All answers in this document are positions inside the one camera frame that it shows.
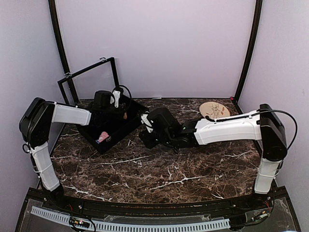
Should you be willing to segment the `black storage box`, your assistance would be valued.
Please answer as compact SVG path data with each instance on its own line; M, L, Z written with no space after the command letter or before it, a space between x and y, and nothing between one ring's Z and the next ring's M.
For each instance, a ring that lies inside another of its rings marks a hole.
M120 103L129 103L129 97L123 96L120 99ZM120 121L112 119L111 121L105 123L101 127L96 127L93 125L81 126L77 125L79 133L100 153L104 154L114 145L120 142L123 138L133 132L141 125L140 115L149 108L132 100L131 106L127 112L127 120ZM100 134L105 131L109 134L109 137L101 143L97 143L96 140L99 138Z

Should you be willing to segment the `pink teal patterned sock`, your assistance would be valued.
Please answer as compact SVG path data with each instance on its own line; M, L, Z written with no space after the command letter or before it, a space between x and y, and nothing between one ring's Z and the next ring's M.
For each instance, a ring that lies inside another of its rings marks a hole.
M96 140L96 142L99 144L99 143L103 142L104 140L106 140L108 137L109 137L109 134L107 132L103 131L100 134L99 138Z

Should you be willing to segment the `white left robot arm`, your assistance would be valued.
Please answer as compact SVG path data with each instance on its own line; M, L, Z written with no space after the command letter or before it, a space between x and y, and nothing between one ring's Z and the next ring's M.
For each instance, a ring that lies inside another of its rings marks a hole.
M124 95L124 91L129 91L124 85L97 91L92 103L83 108L39 97L33 100L19 122L19 130L25 142L23 150L31 155L34 171L46 190L61 188L48 148L52 124L81 126L97 150L106 151L126 135L123 129L128 124L132 96Z

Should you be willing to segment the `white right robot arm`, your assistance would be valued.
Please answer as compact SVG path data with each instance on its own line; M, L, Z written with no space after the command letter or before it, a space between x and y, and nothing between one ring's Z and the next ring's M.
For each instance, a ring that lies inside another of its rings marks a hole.
M256 210L265 202L264 194L270 191L290 148L285 127L277 116L279 112L268 104L261 104L258 110L237 116L216 119L206 116L180 124L167 108L157 108L141 114L146 130L139 137L148 149L162 144L174 150L224 141L260 140L262 157L254 193L246 200L246 205Z

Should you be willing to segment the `black box glass lid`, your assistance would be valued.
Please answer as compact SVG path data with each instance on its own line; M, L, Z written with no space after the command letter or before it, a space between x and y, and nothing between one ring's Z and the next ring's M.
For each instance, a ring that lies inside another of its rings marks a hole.
M92 99L97 90L111 91L119 85L115 58L101 58L80 71L65 74L57 83L64 102L69 105Z

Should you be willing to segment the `left black frame post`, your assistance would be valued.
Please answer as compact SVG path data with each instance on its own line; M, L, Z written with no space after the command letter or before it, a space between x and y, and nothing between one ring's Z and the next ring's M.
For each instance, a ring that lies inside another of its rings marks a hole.
M63 72L66 78L70 77L70 68L62 40L62 34L60 31L60 24L58 20L58 15L57 15L57 9L56 9L56 1L55 0L48 0L48 5L49 5L49 11L50 11L50 17L52 21L52 26L53 26L53 31L54 31L54 36L56 40L56 45L58 49L58 54L60 57L60 61L62 64Z

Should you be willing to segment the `black frame post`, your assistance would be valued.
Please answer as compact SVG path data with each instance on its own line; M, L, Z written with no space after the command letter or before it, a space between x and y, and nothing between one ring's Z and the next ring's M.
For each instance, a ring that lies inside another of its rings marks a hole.
M256 42L256 37L258 34L258 28L259 28L259 23L260 23L260 17L261 17L261 12L262 12L262 6L263 6L263 1L262 0L256 0L255 1L255 9L254 9L254 14L253 14L253 23L252 23L252 28L251 28L251 33L249 37L249 42L248 42L248 47L246 51L246 56L244 59L242 71L240 74L239 78L239 83L237 85L237 89L235 92L234 96L234 102L238 103L245 85L245 81L247 78L247 74L249 71L250 63L252 60L253 56L253 51L255 47L255 42Z
M66 78L70 77L70 68L62 40L62 34L60 31L60 24L58 20L58 15L57 15L57 9L56 9L56 1L55 0L48 0L48 5L49 5L49 11L50 11L50 17L52 21L52 26L53 26L53 31L54 31L54 36L56 40L56 45L58 49L58 54L60 57L60 61L62 64L63 72Z

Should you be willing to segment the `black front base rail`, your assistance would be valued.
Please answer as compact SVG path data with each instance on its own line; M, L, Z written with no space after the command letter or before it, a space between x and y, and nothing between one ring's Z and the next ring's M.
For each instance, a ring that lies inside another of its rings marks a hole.
M253 195L245 195L225 200L197 203L176 204L135 204L94 201L88 199L64 197L77 214L100 218L104 215L159 217L159 216L193 216L210 214L211 216L241 215L253 209L266 207L263 201L258 202Z

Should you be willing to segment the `right black frame post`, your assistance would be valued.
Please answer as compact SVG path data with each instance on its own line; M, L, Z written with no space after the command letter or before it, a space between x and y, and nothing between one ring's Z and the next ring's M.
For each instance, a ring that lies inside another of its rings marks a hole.
M244 59L242 71L240 74L239 78L239 83L237 85L237 89L235 92L234 96L234 102L238 103L245 85L245 81L247 78L247 74L249 71L250 63L252 60L253 56L253 51L255 47L255 42L256 42L256 37L258 34L258 28L259 28L259 23L260 23L260 17L261 17L261 12L262 12L262 6L263 6L263 1L262 0L256 0L255 1L255 9L254 9L254 14L253 14L253 23L252 23L252 28L251 28L251 33L249 37L249 42L248 42L248 47L246 51L246 56Z

